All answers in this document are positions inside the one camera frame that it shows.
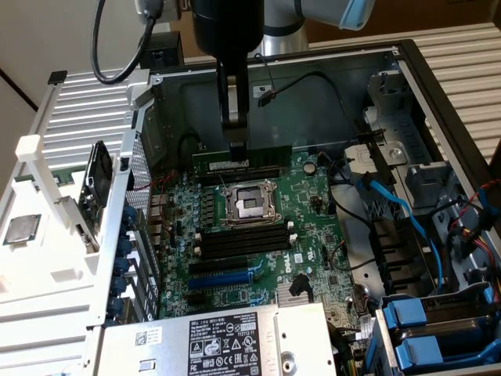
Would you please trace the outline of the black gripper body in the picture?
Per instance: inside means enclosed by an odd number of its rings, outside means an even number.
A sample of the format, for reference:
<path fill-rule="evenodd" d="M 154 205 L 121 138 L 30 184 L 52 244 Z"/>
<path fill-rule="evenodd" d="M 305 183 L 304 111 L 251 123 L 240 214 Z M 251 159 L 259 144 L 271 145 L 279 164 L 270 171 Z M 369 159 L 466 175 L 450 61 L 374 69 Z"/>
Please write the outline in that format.
<path fill-rule="evenodd" d="M 200 0 L 191 7 L 196 44 L 217 60 L 244 60 L 263 39 L 262 1 Z"/>

